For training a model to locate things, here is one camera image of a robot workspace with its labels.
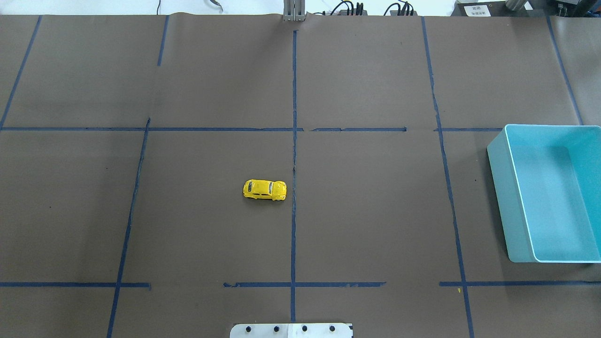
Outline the black label box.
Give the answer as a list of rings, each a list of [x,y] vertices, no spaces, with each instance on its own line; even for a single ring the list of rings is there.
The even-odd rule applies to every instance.
[[[451,16],[500,17],[507,9],[504,0],[457,0]]]

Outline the aluminium frame post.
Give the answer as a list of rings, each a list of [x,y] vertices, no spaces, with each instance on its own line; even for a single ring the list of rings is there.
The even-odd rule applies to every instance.
[[[306,0],[284,0],[284,22],[303,22],[307,17]]]

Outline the yellow beetle toy car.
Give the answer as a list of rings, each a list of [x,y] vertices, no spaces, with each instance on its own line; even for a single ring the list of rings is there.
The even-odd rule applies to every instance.
[[[284,201],[287,198],[287,184],[283,181],[250,179],[244,183],[242,194],[254,200]]]

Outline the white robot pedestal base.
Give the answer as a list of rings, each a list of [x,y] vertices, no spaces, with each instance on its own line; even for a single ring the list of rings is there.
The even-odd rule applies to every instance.
[[[348,323],[241,323],[230,330],[230,338],[353,338]]]

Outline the turquoise plastic storage bin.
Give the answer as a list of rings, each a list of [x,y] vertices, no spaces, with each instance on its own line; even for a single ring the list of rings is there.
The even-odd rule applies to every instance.
[[[512,262],[600,262],[599,126],[507,124],[487,154]]]

